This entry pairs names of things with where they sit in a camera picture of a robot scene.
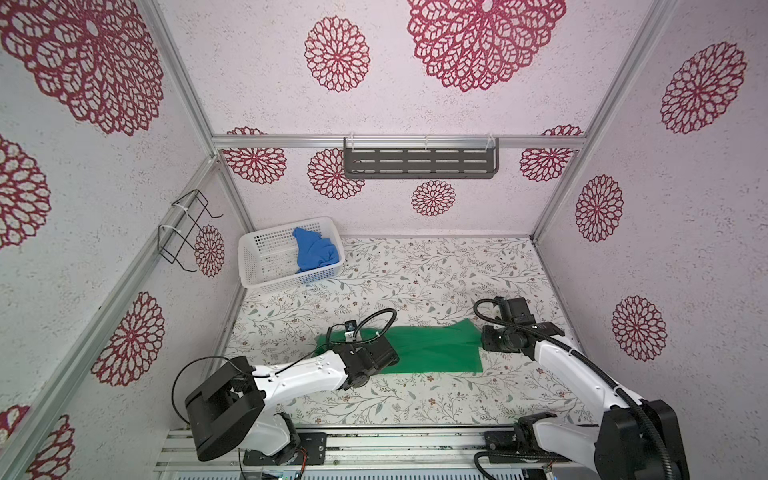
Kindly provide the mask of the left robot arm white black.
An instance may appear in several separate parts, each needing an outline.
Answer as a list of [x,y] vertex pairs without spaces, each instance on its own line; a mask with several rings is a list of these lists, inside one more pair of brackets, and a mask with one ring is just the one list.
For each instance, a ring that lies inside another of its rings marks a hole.
[[383,336],[344,342],[292,364],[252,366],[244,356],[227,360],[184,400],[197,459],[208,462],[241,449],[286,464],[298,454],[301,440],[280,406],[314,393],[363,387],[398,362]]

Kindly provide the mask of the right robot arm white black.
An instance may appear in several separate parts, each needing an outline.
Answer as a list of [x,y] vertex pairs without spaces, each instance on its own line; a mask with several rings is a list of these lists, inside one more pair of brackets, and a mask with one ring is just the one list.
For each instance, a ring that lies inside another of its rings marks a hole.
[[576,463],[602,479],[687,479],[690,476],[674,409],[647,400],[598,367],[552,322],[538,322],[522,298],[494,297],[482,347],[491,353],[522,354],[553,373],[591,413],[590,424],[572,424],[552,412],[521,417],[512,429],[485,436],[473,463],[484,478],[483,458],[493,464]]

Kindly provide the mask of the blue tank top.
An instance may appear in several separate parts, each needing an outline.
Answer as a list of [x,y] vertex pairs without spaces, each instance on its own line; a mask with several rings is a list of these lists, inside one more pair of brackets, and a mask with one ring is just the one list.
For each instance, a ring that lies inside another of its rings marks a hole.
[[292,235],[298,246],[299,272],[331,266],[340,261],[337,247],[330,239],[322,237],[319,233],[296,227]]

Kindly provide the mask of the aluminium front rail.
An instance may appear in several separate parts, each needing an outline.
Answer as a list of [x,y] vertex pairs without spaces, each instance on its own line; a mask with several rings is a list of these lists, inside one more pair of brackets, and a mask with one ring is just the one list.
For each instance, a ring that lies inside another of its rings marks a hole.
[[[512,429],[507,426],[431,426],[431,427],[315,427],[300,432],[328,435],[324,465],[307,467],[304,477],[332,470],[474,470],[473,456],[487,451],[486,431]],[[186,473],[243,472],[255,477],[261,470],[296,471],[298,466],[256,466],[243,464],[246,449],[206,462],[197,458],[192,435],[186,430],[171,431],[161,449],[154,471],[162,478],[181,477]]]

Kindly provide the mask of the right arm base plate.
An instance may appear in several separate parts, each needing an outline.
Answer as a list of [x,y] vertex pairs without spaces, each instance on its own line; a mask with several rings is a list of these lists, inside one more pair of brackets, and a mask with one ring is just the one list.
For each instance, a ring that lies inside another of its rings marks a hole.
[[543,450],[520,429],[486,431],[483,439],[492,463],[568,461],[562,455]]

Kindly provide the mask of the grey metal wall shelf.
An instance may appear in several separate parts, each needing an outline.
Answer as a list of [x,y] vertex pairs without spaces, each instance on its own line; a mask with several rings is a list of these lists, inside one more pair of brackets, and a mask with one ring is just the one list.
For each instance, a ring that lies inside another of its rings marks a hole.
[[345,176],[355,180],[485,180],[499,170],[495,140],[480,148],[358,147],[345,137]]

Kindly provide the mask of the green tank top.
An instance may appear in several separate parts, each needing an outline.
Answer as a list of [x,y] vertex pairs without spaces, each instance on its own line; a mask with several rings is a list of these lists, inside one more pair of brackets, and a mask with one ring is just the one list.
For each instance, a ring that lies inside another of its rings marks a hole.
[[481,333],[468,320],[445,327],[393,326],[385,338],[399,361],[381,374],[481,373]]

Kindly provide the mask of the white plastic laundry basket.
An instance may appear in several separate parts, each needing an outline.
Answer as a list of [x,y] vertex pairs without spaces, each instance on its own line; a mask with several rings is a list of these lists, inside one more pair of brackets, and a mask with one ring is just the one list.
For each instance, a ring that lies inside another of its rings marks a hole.
[[[312,233],[335,248],[336,256],[316,268],[300,265],[302,247],[294,231]],[[345,262],[345,251],[336,225],[329,217],[311,218],[257,230],[243,235],[238,243],[238,270],[241,285],[256,293],[275,293],[336,276]]]

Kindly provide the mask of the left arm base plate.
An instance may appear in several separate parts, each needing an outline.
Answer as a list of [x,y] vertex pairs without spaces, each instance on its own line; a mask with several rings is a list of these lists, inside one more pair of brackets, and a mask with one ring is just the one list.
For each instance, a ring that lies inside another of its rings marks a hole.
[[328,435],[322,432],[300,432],[299,441],[290,443],[278,454],[266,456],[257,450],[246,450],[243,464],[256,466],[319,466],[325,464]]

